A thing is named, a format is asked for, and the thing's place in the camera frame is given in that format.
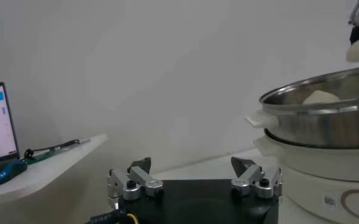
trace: white cooker base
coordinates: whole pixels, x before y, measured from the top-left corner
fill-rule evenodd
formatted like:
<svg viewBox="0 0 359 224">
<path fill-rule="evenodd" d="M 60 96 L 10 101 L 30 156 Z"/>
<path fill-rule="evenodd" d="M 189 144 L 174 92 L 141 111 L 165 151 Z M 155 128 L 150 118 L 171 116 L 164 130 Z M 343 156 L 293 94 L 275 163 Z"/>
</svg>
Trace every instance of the white cooker base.
<svg viewBox="0 0 359 224">
<path fill-rule="evenodd" d="M 330 180 L 281 165 L 283 194 L 307 211 L 343 224 L 359 224 L 359 182 Z"/>
<path fill-rule="evenodd" d="M 263 156 L 310 175 L 359 181 L 359 149 L 314 149 L 284 144 L 263 136 L 254 141 Z"/>
<path fill-rule="evenodd" d="M 278 224 L 335 224 L 304 210 L 287 196 L 280 197 L 278 217 Z"/>
</svg>

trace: white table surface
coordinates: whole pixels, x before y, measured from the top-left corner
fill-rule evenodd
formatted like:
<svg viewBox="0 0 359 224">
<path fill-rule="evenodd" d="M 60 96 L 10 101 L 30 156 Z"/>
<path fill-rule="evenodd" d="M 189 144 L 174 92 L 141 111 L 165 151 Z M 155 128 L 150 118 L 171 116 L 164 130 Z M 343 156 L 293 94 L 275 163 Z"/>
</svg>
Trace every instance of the white table surface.
<svg viewBox="0 0 359 224">
<path fill-rule="evenodd" d="M 107 135 L 90 138 L 90 141 L 65 149 L 39 163 L 31 164 L 25 172 L 0 185 L 0 203 L 16 200 L 47 186 L 82 158 L 107 140 Z"/>
<path fill-rule="evenodd" d="M 189 166 L 156 173 L 153 176 L 160 180 L 183 180 L 183 179 L 231 179 L 235 178 L 230 163 L 232 156 L 252 159 L 262 166 L 267 172 L 277 166 L 273 157 L 264 157 L 257 149 L 236 153 L 229 156 L 209 159 Z M 320 217 L 312 215 L 294 204 L 289 198 L 281 197 L 279 210 L 279 223 L 282 224 L 330 224 Z"/>
</svg>

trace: white pot handle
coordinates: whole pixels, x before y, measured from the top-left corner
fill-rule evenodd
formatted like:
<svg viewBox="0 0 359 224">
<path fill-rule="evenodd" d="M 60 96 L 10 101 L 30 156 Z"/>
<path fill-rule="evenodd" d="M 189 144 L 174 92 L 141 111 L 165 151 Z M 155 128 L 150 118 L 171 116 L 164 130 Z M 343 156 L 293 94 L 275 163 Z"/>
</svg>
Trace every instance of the white pot handle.
<svg viewBox="0 0 359 224">
<path fill-rule="evenodd" d="M 283 148 L 278 143 L 272 142 L 265 136 L 256 139 L 254 145 L 259 149 L 263 156 L 275 156 L 278 159 L 283 156 Z"/>
<path fill-rule="evenodd" d="M 274 128 L 279 126 L 277 116 L 258 110 L 254 114 L 247 116 L 246 120 L 254 128 Z"/>
</svg>

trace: black platform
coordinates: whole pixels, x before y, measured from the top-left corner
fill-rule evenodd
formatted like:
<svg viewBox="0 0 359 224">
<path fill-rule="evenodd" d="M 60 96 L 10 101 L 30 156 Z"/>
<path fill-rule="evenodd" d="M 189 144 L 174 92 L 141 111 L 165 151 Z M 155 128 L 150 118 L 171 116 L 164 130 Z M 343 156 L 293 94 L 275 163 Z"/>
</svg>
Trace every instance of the black platform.
<svg viewBox="0 0 359 224">
<path fill-rule="evenodd" d="M 119 201 L 120 208 L 134 212 L 140 224 L 276 224 L 278 198 L 235 197 L 231 180 L 165 180 L 161 200 L 147 198 Z"/>
</svg>

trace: gray wall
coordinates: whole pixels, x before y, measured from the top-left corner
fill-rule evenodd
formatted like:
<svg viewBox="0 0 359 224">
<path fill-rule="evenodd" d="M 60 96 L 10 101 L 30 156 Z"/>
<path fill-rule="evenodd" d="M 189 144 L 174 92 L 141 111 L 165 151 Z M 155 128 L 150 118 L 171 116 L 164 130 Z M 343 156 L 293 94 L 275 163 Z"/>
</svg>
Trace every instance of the gray wall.
<svg viewBox="0 0 359 224">
<path fill-rule="evenodd" d="M 82 223 L 107 209 L 111 167 L 151 156 L 157 171 L 251 148 L 261 132 L 244 117 L 261 94 L 356 66 L 344 61 L 354 4 L 0 0 L 0 80 L 20 147 L 109 136 L 46 189 L 0 206 L 0 223 Z"/>
</svg>

